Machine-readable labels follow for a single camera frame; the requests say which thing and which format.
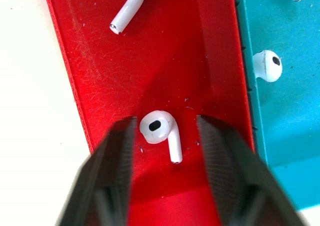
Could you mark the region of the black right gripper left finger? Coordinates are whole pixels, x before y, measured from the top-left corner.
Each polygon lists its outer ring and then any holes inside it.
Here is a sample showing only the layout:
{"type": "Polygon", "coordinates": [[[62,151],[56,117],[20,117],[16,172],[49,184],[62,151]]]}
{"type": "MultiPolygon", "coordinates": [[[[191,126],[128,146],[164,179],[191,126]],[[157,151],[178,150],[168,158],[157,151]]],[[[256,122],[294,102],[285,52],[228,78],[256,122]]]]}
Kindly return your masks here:
{"type": "Polygon", "coordinates": [[[78,170],[57,226],[127,226],[137,118],[116,121],[78,170]]]}

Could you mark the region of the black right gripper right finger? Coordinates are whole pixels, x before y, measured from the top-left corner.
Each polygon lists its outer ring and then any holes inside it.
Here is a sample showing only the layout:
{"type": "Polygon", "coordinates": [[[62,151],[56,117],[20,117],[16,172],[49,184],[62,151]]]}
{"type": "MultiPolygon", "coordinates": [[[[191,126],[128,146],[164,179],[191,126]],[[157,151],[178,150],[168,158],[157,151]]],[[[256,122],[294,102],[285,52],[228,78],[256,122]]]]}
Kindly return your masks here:
{"type": "Polygon", "coordinates": [[[207,179],[222,226],[305,226],[265,163],[231,125],[196,119],[207,179]]]}

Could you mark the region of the white earbud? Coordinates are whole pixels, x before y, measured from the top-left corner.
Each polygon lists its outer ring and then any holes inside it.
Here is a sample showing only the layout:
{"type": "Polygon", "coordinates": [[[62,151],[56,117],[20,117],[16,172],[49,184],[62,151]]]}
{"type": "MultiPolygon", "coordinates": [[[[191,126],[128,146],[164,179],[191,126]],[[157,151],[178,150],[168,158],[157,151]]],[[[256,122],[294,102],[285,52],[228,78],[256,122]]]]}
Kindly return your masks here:
{"type": "Polygon", "coordinates": [[[277,81],[283,72],[281,58],[271,50],[262,50],[253,55],[255,78],[268,83],[277,81]]]}
{"type": "Polygon", "coordinates": [[[143,2],[144,0],[127,0],[110,23],[110,30],[120,35],[140,9],[143,2]]]}
{"type": "Polygon", "coordinates": [[[183,161],[179,127],[169,112],[154,110],[148,113],[140,121],[139,130],[149,144],[159,144],[167,140],[173,164],[180,164],[183,161]]]}

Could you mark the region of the teal plastic tray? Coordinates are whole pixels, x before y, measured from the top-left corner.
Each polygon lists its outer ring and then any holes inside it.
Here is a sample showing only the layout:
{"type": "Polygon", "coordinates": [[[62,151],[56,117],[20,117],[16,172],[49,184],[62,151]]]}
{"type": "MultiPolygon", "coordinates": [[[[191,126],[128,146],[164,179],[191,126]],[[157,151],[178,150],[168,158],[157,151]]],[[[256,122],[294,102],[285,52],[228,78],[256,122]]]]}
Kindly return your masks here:
{"type": "Polygon", "coordinates": [[[320,0],[235,0],[255,149],[299,210],[320,206],[320,0]],[[282,62],[256,78],[254,54],[282,62]]]}

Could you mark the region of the red plastic tray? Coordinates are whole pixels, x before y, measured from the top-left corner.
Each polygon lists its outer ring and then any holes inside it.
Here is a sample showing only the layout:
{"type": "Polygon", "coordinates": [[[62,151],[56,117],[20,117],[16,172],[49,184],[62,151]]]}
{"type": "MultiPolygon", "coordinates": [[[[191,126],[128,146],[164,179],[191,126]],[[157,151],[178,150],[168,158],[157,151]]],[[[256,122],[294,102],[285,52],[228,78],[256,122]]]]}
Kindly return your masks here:
{"type": "Polygon", "coordinates": [[[221,226],[197,115],[253,133],[235,0],[144,0],[123,33],[126,0],[46,0],[91,152],[112,124],[154,110],[175,118],[183,154],[136,133],[129,226],[221,226]]]}

